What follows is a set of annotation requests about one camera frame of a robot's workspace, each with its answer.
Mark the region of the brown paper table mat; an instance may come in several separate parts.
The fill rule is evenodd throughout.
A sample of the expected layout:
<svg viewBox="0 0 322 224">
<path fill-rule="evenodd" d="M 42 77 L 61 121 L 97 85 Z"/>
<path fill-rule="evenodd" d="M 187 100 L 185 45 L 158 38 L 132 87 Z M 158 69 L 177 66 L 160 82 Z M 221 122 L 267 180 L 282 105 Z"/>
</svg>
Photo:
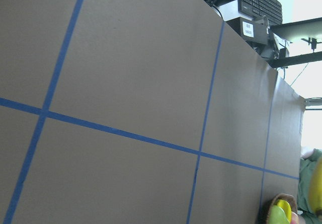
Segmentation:
<svg viewBox="0 0 322 224">
<path fill-rule="evenodd" d="M 302 115 L 203 0 L 1 0 L 1 223 L 257 223 Z"/>
</svg>

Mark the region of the black box with label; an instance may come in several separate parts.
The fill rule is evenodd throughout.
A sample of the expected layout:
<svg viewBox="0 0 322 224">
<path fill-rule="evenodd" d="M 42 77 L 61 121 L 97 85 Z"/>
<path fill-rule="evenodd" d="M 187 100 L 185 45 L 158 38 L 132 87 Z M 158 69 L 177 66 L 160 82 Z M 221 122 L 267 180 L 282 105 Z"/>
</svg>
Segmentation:
<svg viewBox="0 0 322 224">
<path fill-rule="evenodd" d="M 254 21 L 238 17 L 226 21 L 226 23 L 245 41 L 263 45 L 268 43 L 267 28 Z"/>
</svg>

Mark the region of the black keyboard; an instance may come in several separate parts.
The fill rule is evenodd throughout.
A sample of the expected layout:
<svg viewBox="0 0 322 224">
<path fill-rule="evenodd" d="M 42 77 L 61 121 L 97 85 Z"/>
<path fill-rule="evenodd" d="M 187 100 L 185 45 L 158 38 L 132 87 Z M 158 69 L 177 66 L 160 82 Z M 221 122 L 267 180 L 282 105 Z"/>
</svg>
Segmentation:
<svg viewBox="0 0 322 224">
<path fill-rule="evenodd" d="M 282 5 L 277 0 L 237 0 L 238 11 L 253 19 L 266 16 L 272 25 L 283 23 Z"/>
</svg>

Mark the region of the person in green shirt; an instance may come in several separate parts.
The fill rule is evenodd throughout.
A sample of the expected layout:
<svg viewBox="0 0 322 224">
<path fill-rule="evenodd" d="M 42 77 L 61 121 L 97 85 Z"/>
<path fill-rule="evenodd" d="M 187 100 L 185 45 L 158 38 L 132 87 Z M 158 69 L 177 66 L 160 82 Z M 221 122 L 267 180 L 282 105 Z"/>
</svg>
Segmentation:
<svg viewBox="0 0 322 224">
<path fill-rule="evenodd" d="M 308 192 L 312 174 L 320 158 L 321 150 L 314 149 L 309 157 L 300 159 L 297 206 L 304 213 L 314 214 L 309 206 Z"/>
</svg>

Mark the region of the yellow green star fruit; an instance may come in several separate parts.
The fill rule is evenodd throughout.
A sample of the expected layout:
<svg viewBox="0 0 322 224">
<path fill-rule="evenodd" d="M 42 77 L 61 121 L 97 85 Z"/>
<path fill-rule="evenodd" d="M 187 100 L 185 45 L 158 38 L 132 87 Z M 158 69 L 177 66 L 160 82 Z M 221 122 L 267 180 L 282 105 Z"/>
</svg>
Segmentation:
<svg viewBox="0 0 322 224">
<path fill-rule="evenodd" d="M 278 199 L 270 209 L 268 218 L 269 224 L 291 223 L 292 210 L 290 204 L 286 200 Z"/>
</svg>

